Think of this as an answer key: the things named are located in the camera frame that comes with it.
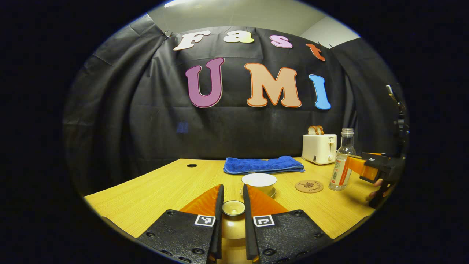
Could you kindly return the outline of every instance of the white bowl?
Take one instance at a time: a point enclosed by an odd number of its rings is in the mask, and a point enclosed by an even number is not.
[[[256,187],[261,192],[268,194],[273,185],[277,182],[277,178],[267,173],[251,173],[244,175],[241,179],[244,184],[249,184],[252,187]]]

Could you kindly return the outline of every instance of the table surface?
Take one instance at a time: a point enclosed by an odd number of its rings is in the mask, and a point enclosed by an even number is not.
[[[329,189],[334,164],[316,165],[295,157],[305,172],[275,173],[277,183],[274,199],[288,210],[304,210],[332,239],[346,232],[374,209],[366,197],[379,189],[359,179],[352,172],[343,191]],[[225,201],[243,201],[240,189],[244,175],[223,172],[224,160],[179,159],[140,177],[101,192],[90,194],[85,200],[100,215],[107,217],[121,229],[139,237],[163,212],[180,210],[208,189],[224,185]],[[316,180],[324,184],[318,193],[299,192],[295,184],[301,180]],[[218,263],[248,264],[245,239],[222,239],[223,259]]]

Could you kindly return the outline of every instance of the hand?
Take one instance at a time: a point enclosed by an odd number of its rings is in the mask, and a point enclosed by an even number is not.
[[[378,180],[377,182],[375,182],[375,183],[373,184],[373,186],[378,187],[378,186],[381,186],[382,183],[383,183],[383,180],[380,179],[380,180]],[[393,185],[391,185],[391,187],[389,187],[389,189],[383,193],[383,197],[386,197],[388,194],[390,194],[390,193],[393,191],[394,186],[396,186],[395,183],[394,183]],[[373,199],[373,198],[376,196],[376,193],[377,193],[377,192],[378,192],[378,191],[372,192],[368,197],[366,197],[366,200],[367,200],[367,201],[371,201],[371,199]]]

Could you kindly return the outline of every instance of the black backdrop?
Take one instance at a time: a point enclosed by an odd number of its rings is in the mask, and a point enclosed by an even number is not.
[[[191,48],[174,51],[186,33],[211,34]],[[253,43],[227,43],[229,31],[251,32]],[[272,45],[271,35],[289,39],[292,49]],[[390,70],[362,39],[328,49],[314,43],[326,61],[298,36],[252,27],[212,27],[182,32],[165,39],[144,15],[105,41],[86,61],[69,93],[64,134],[70,172],[88,195],[141,176],[178,158],[225,159],[301,156],[302,135],[310,125],[326,133],[356,129],[355,148],[395,153],[393,121],[397,106],[385,85],[400,92]],[[208,94],[205,64],[223,57],[223,95],[210,108],[189,99],[185,71],[202,66],[200,90]],[[298,108],[270,101],[251,107],[251,77],[246,63],[261,63],[273,76],[292,68]],[[325,79],[331,108],[314,106],[309,74]]]

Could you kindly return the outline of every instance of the folded towel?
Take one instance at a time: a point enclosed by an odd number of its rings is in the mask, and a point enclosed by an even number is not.
[[[284,171],[304,171],[304,166],[290,156],[278,159],[236,159],[228,157],[223,171],[230,174],[247,174],[253,172],[279,173]]]

